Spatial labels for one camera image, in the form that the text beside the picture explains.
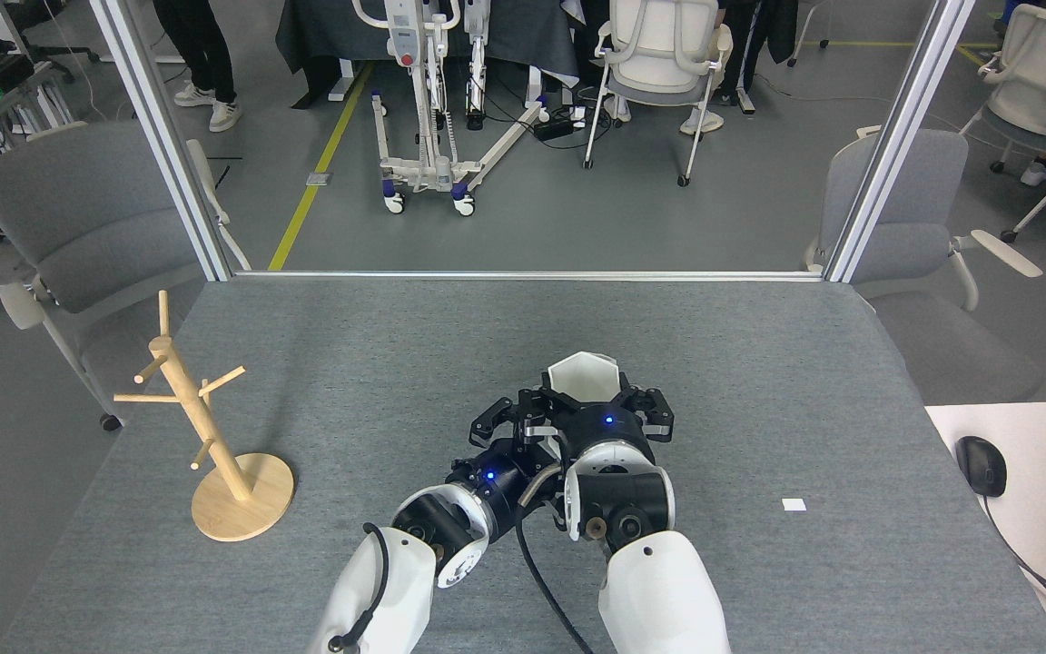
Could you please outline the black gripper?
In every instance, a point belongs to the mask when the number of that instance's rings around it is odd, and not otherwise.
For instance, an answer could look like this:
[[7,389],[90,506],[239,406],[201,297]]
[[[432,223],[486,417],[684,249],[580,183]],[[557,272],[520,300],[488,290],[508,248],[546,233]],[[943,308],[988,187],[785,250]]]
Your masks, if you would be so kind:
[[468,490],[481,509],[477,514],[485,518],[486,526],[478,527],[464,510],[453,502],[451,512],[457,525],[470,537],[502,537],[518,524],[518,500],[526,487],[548,465],[558,464],[558,457],[539,444],[519,450],[511,441],[493,441],[491,435],[503,422],[511,422],[511,439],[523,442],[523,428],[519,426],[519,405],[509,397],[501,397],[470,423],[469,443],[480,448],[476,457],[455,460],[448,475],[448,482]]
[[673,439],[674,413],[664,394],[657,388],[640,388],[618,373],[621,386],[614,404],[621,407],[581,407],[578,401],[553,389],[551,373],[541,373],[541,384],[535,389],[520,389],[516,404],[516,439],[539,439],[527,436],[528,427],[543,426],[563,418],[563,434],[568,446],[568,458],[576,460],[594,444],[621,441],[654,460],[651,441]]

